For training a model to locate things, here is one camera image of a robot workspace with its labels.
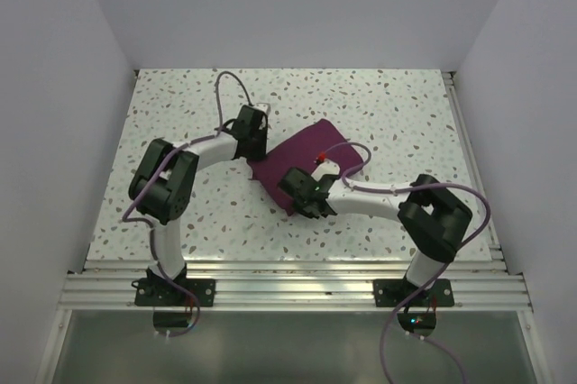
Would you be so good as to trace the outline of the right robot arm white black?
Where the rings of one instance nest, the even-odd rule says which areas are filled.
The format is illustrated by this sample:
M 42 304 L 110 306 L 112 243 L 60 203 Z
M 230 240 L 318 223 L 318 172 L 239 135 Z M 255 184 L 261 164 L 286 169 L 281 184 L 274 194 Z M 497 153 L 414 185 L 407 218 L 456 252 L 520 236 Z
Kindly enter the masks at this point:
M 401 293 L 416 306 L 434 294 L 441 268 L 454 261 L 472 220 L 472 210 L 461 199 L 425 174 L 400 188 L 386 189 L 291 168 L 279 189 L 291 198 L 293 209 L 308 218 L 366 215 L 400 223 L 417 248 Z

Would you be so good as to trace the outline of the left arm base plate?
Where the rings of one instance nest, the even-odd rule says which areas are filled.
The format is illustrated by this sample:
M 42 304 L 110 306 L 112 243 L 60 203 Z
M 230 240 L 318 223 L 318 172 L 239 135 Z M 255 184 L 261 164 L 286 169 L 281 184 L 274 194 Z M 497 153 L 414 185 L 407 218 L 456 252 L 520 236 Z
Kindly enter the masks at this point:
M 135 289 L 136 306 L 176 307 L 190 306 L 196 296 L 200 307 L 212 307 L 215 301 L 216 281 L 214 279 L 183 279 L 176 281 L 180 289 L 170 285 L 165 279 L 137 279 L 131 283 Z

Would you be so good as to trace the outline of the purple cloth mat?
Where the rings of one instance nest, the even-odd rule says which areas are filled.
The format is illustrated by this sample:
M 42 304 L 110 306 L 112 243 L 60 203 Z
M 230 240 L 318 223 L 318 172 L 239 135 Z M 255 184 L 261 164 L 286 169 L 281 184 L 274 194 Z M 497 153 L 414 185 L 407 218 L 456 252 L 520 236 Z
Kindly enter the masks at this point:
M 346 142 L 344 136 L 330 121 L 322 119 L 277 145 L 264 160 L 248 161 L 247 164 L 252 170 L 252 179 L 259 181 L 272 201 L 292 216 L 295 211 L 291 199 L 278 188 L 282 177 L 293 167 L 312 173 L 316 168 L 316 158 L 326 151 L 328 159 L 342 170 L 360 165 L 362 156 L 352 146 L 343 145 L 331 150 L 342 142 Z

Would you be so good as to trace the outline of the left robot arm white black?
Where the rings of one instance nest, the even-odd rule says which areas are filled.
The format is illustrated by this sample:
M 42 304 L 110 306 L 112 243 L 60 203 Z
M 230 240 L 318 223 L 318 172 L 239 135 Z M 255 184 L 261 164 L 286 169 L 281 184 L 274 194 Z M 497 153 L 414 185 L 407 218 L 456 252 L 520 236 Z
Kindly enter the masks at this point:
M 186 263 L 180 246 L 180 217 L 185 213 L 197 173 L 231 160 L 264 160 L 267 153 L 270 106 L 243 105 L 239 114 L 215 133 L 179 145 L 153 140 L 128 189 L 131 204 L 124 223 L 149 229 L 152 265 L 147 279 L 157 283 L 156 295 L 167 305 L 185 299 Z

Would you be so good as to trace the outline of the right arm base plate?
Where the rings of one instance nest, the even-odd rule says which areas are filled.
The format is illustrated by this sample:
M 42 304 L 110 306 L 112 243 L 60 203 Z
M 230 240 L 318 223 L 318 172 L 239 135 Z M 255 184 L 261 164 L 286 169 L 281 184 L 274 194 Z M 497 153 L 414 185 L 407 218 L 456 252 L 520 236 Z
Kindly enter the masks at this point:
M 405 279 L 375 279 L 372 282 L 373 297 L 376 307 L 395 307 L 406 297 L 418 290 Z M 432 285 L 423 289 L 408 304 L 415 307 L 437 306 L 453 307 L 453 288 L 449 279 L 437 279 Z

